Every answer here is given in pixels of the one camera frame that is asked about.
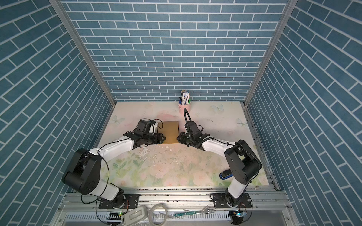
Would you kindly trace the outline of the brown cardboard paper box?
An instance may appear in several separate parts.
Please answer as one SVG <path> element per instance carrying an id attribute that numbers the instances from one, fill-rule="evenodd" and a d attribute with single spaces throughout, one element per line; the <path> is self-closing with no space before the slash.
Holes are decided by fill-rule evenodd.
<path id="1" fill-rule="evenodd" d="M 162 144 L 177 144 L 179 141 L 179 122 L 178 121 L 164 121 L 163 128 L 159 129 L 159 132 L 163 134 L 165 140 Z"/>

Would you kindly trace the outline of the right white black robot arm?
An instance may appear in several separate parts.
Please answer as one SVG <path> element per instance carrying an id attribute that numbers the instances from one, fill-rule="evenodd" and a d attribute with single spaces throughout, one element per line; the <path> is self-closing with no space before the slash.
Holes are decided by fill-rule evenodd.
<path id="1" fill-rule="evenodd" d="M 225 199 L 229 206 L 237 206 L 241 203 L 247 186 L 259 174 L 261 161 L 245 140 L 227 142 L 210 134 L 203 134 L 203 130 L 191 119 L 187 109 L 183 110 L 183 115 L 186 131 L 181 132 L 177 140 L 181 144 L 212 152 L 226 159 L 233 179 L 225 191 Z"/>

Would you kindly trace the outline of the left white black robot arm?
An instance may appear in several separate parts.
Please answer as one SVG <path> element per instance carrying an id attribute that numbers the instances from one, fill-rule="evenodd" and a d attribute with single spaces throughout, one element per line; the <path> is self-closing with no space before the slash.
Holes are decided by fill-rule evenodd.
<path id="1" fill-rule="evenodd" d="M 127 131 L 115 141 L 91 150 L 78 149 L 63 174 L 62 182 L 81 195 L 93 195 L 97 200 L 109 202 L 113 209 L 123 207 L 124 191 L 109 180 L 101 179 L 102 164 L 110 172 L 108 162 L 121 154 L 138 147 L 162 144 L 166 138 L 158 130 L 163 127 L 160 119 L 140 119 L 134 130 Z"/>

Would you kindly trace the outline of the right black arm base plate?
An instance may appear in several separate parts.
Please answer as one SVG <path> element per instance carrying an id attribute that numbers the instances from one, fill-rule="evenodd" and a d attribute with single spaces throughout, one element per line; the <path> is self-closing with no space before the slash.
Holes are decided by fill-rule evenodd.
<path id="1" fill-rule="evenodd" d="M 234 198 L 229 193 L 212 193 L 209 196 L 216 209 L 251 208 L 253 206 L 248 193 L 243 193 L 239 198 Z"/>

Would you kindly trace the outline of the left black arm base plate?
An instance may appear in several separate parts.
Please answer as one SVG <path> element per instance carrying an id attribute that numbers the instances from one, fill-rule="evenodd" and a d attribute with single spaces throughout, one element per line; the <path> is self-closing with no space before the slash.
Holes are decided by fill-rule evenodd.
<path id="1" fill-rule="evenodd" d="M 101 198 L 98 208 L 100 210 L 135 209 L 138 207 L 139 198 L 139 194 L 121 194 L 112 201 Z"/>

